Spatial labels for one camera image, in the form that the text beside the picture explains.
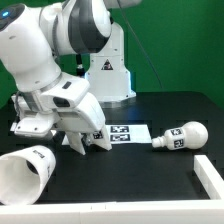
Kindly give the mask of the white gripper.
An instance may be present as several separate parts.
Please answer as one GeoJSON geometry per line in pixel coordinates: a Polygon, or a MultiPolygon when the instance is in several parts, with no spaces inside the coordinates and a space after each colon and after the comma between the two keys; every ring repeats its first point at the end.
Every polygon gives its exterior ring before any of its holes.
{"type": "Polygon", "coordinates": [[[56,86],[40,95],[41,103],[58,113],[57,127],[81,132],[81,141],[86,146],[93,144],[89,133],[100,131],[104,126],[104,113],[89,88],[86,79],[63,73],[56,86]]]}

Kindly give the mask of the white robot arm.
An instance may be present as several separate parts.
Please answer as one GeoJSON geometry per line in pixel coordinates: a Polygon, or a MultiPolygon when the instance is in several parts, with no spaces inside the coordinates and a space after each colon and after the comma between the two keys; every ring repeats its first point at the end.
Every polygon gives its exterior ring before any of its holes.
{"type": "Polygon", "coordinates": [[[0,10],[0,61],[13,76],[14,133],[63,131],[71,148],[111,148],[104,107],[136,96],[124,65],[124,33],[110,11],[142,0],[65,0],[0,10]]]}

